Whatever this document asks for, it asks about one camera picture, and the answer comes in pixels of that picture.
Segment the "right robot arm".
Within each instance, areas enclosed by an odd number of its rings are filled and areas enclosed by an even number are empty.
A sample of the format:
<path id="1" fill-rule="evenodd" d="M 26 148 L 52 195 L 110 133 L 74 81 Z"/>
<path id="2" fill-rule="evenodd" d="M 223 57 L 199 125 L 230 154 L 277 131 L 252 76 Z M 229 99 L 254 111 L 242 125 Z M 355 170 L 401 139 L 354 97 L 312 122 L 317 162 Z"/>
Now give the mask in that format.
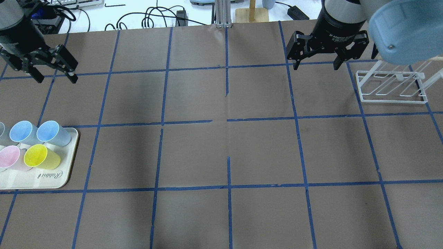
<path id="1" fill-rule="evenodd" d="M 371 58 L 409 65 L 442 54 L 441 0 L 323 0 L 309 35 L 295 31 L 286 46 L 294 69 L 317 54 L 336 54 L 334 69 L 359 59 L 370 40 Z"/>

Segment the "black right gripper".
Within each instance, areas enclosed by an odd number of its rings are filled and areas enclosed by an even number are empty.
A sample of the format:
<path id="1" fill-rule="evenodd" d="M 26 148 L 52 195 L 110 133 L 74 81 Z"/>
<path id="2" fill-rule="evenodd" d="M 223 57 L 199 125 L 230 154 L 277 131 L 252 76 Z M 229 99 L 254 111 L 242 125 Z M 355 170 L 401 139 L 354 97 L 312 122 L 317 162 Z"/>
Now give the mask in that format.
<path id="1" fill-rule="evenodd" d="M 287 60 L 297 70 L 301 61 L 313 53 L 336 53 L 334 70 L 350 59 L 359 59 L 369 44 L 367 19 L 361 7 L 322 7 L 311 34 L 295 31 L 287 44 Z"/>

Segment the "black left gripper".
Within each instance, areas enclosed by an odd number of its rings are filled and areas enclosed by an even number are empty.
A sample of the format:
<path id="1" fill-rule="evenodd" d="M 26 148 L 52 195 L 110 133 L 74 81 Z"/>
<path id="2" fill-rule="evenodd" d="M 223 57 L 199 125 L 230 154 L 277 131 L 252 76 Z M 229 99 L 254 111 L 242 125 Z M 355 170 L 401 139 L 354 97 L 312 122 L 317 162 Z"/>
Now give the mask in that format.
<path id="1" fill-rule="evenodd" d="M 49 47 L 36 26 L 1 27 L 1 57 L 15 71 L 23 71 L 36 82 L 44 76 L 35 66 L 57 69 L 76 84 L 78 61 L 64 45 Z"/>

